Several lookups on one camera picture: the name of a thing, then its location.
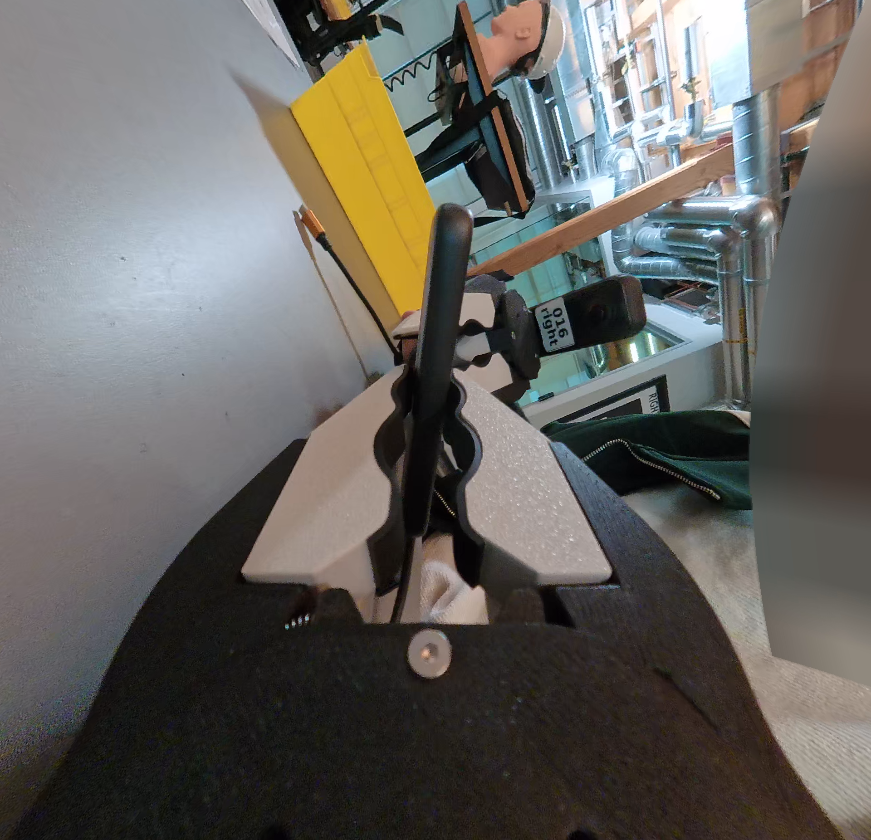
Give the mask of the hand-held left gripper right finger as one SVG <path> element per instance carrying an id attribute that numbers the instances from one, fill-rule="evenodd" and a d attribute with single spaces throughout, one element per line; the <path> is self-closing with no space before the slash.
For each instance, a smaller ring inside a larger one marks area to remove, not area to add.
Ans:
<path id="1" fill-rule="evenodd" d="M 482 588 L 599 585 L 612 565 L 550 442 L 477 383 L 452 384 L 455 551 Z"/>

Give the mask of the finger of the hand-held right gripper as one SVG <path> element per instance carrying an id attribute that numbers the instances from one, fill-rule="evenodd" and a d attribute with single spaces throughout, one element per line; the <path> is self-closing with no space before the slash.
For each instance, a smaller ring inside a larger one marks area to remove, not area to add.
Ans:
<path id="1" fill-rule="evenodd" d="M 464 293 L 462 333 L 489 333 L 505 327 L 507 293 Z"/>
<path id="2" fill-rule="evenodd" d="M 471 381 L 497 399 L 521 399 L 521 378 L 488 340 L 457 341 L 457 377 Z"/>

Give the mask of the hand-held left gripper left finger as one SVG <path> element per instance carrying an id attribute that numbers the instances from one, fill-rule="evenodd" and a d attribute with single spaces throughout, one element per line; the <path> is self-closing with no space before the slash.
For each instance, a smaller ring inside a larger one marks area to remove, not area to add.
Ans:
<path id="1" fill-rule="evenodd" d="M 319 425 L 241 569 L 251 583 L 342 588 L 375 599 L 398 584 L 408 367 L 395 367 Z"/>

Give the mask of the black USB hub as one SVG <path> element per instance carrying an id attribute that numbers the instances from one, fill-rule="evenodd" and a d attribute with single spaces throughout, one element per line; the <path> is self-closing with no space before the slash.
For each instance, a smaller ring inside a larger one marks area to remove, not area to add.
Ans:
<path id="1" fill-rule="evenodd" d="M 401 483 L 405 551 L 392 624 L 401 621 L 415 542 L 429 523 L 473 228 L 469 211 L 454 203 L 442 204 L 433 219 L 421 327 L 408 372 L 410 433 Z"/>

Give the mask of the yellow plastic bin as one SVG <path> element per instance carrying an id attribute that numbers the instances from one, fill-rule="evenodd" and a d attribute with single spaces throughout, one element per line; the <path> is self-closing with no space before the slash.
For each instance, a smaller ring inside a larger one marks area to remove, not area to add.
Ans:
<path id="1" fill-rule="evenodd" d="M 366 42 L 290 111 L 396 311 L 421 308 L 436 209 Z"/>

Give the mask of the white marker sign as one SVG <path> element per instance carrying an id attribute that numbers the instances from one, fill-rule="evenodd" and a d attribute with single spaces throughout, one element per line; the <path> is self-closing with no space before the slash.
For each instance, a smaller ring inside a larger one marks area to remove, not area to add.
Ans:
<path id="1" fill-rule="evenodd" d="M 607 420 L 627 416 L 644 416 L 670 410 L 668 379 L 665 374 L 654 377 L 628 390 L 572 411 L 550 421 L 542 429 L 559 429 L 586 421 Z"/>

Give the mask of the wooden beam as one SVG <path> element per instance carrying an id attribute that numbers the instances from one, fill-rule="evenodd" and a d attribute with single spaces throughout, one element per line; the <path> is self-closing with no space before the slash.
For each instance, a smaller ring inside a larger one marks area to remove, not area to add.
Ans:
<path id="1" fill-rule="evenodd" d="M 495 258 L 469 268 L 467 277 L 493 275 L 499 271 L 511 276 L 523 273 L 733 173 L 734 146 L 724 144 Z"/>

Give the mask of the bundle of metal pipes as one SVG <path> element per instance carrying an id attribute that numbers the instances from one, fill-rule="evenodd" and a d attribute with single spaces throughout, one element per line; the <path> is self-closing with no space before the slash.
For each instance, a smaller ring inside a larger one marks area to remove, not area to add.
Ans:
<path id="1" fill-rule="evenodd" d="M 779 84 L 733 106 L 736 193 L 660 206 L 612 231 L 616 269 L 717 286 L 725 400 L 748 409 L 781 228 Z"/>

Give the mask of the dark green jacket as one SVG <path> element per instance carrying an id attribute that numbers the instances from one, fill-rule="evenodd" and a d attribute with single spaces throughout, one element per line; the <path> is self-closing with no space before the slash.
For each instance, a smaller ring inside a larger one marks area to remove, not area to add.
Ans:
<path id="1" fill-rule="evenodd" d="M 542 428 L 616 494 L 670 482 L 725 509 L 750 511 L 747 410 L 679 410 L 585 420 Z"/>

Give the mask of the mannequin head with helmet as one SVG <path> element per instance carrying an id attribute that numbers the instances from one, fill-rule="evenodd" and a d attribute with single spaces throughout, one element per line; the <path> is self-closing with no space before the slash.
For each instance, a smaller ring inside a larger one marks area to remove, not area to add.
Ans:
<path id="1" fill-rule="evenodd" d="M 506 7 L 490 24 L 482 51 L 490 79 L 509 74 L 542 94 L 560 59 L 567 30 L 552 0 L 523 0 Z"/>

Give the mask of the printed paper sheet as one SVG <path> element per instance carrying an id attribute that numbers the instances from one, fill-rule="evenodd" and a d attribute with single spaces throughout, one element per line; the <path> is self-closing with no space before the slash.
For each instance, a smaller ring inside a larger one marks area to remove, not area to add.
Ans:
<path id="1" fill-rule="evenodd" d="M 256 19 L 266 32 L 275 47 L 283 53 L 288 61 L 300 69 L 299 59 L 292 42 L 289 39 L 284 23 L 278 17 L 273 0 L 240 0 L 249 13 Z"/>

